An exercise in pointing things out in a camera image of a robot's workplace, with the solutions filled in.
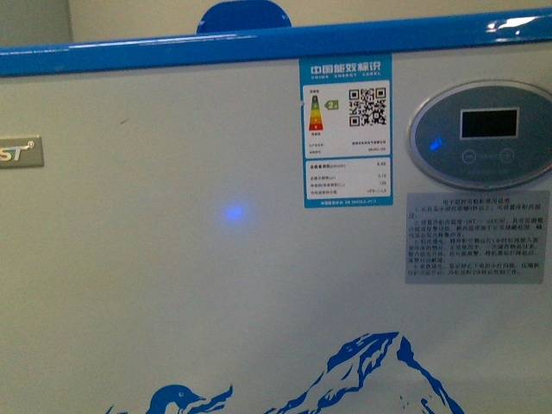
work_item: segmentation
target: instruction label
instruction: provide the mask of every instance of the instruction label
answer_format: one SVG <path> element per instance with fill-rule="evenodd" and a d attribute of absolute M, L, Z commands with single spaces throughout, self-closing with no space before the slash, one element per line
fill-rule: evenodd
<path fill-rule="evenodd" d="M 542 283 L 549 192 L 409 194 L 406 283 Z"/>
<path fill-rule="evenodd" d="M 392 204 L 392 58 L 299 61 L 306 208 Z"/>

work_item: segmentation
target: gray sticker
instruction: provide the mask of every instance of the gray sticker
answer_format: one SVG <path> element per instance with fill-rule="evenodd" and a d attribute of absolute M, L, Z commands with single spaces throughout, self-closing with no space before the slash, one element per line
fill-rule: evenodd
<path fill-rule="evenodd" d="M 38 135 L 0 138 L 0 169 L 44 166 L 42 139 Z"/>
<path fill-rule="evenodd" d="M 409 194 L 406 283 L 542 283 L 549 192 Z"/>

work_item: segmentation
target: blue freezer lid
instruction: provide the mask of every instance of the blue freezer lid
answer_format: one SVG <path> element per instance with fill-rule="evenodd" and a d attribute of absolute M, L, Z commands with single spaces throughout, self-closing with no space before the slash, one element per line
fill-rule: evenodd
<path fill-rule="evenodd" d="M 0 48 L 0 76 L 97 72 L 552 40 L 552 8 Z"/>

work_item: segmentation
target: digital control panel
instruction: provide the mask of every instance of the digital control panel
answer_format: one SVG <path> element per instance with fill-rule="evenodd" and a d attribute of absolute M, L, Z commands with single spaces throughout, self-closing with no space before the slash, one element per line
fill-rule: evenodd
<path fill-rule="evenodd" d="M 509 80 L 459 85 L 423 104 L 408 136 L 412 159 L 433 179 L 513 187 L 552 167 L 552 95 Z"/>

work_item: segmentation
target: energy label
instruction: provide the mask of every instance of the energy label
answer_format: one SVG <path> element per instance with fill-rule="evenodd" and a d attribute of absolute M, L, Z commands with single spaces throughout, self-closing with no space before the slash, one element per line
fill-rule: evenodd
<path fill-rule="evenodd" d="M 392 204 L 390 55 L 299 61 L 306 208 Z"/>

